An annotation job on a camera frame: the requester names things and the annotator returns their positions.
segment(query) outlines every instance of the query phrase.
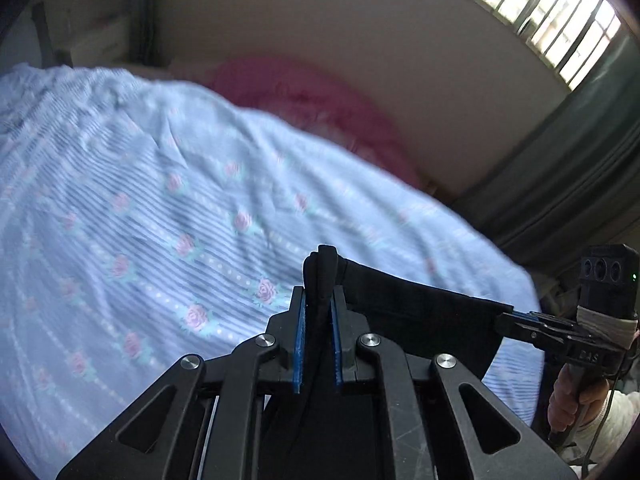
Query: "person's arm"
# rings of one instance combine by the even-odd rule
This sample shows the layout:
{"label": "person's arm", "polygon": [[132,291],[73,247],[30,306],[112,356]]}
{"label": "person's arm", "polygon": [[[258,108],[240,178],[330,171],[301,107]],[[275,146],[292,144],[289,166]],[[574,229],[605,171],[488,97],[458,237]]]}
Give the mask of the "person's arm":
{"label": "person's arm", "polygon": [[[640,413],[640,392],[632,392],[628,395],[621,392],[611,392],[609,395],[613,395],[611,409],[591,453],[591,460],[596,463],[604,462],[615,454]],[[583,453],[586,453],[591,445],[608,402],[609,396],[604,400],[596,418],[583,425],[575,433],[575,443]]]}

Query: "person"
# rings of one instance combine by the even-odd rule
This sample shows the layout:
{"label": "person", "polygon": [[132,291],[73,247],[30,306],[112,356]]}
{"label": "person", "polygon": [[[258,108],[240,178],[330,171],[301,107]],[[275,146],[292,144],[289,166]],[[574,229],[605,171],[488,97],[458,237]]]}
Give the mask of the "person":
{"label": "person", "polygon": [[551,429],[559,432],[574,423],[578,403],[588,405],[584,421],[575,433],[575,443],[585,454],[605,415],[609,397],[613,396],[609,415],[591,452],[591,461],[598,464],[606,463],[616,453],[640,413],[640,392],[625,395],[622,392],[610,392],[609,389],[609,381],[602,378],[576,399],[571,372],[568,365],[564,365],[554,384],[547,411]]}

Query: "bed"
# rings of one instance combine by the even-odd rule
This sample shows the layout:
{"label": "bed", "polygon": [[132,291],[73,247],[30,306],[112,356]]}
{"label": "bed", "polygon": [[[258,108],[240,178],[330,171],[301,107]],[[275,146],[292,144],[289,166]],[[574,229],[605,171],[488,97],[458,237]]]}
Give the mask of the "bed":
{"label": "bed", "polygon": [[[0,80],[0,424],[40,480],[178,357],[264,330],[319,244],[537,310],[529,275],[434,199],[187,82],[18,66]],[[484,382],[530,423],[543,356]]]}

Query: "window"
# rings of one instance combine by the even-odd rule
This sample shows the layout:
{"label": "window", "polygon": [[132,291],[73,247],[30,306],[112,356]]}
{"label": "window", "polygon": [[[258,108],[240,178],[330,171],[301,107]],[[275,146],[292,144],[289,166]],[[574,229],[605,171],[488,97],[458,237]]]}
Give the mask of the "window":
{"label": "window", "polygon": [[620,28],[607,0],[478,0],[573,90]]}

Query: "pink bedding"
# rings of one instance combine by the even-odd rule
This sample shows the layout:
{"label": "pink bedding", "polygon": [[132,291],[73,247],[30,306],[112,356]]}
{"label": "pink bedding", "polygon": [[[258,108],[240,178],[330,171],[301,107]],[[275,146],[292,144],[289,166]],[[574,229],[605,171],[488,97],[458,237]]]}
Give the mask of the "pink bedding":
{"label": "pink bedding", "polygon": [[420,180],[399,133],[367,98],[306,64],[279,57],[243,57],[200,66],[181,76],[233,104],[274,114],[296,128],[332,140],[414,187]]}

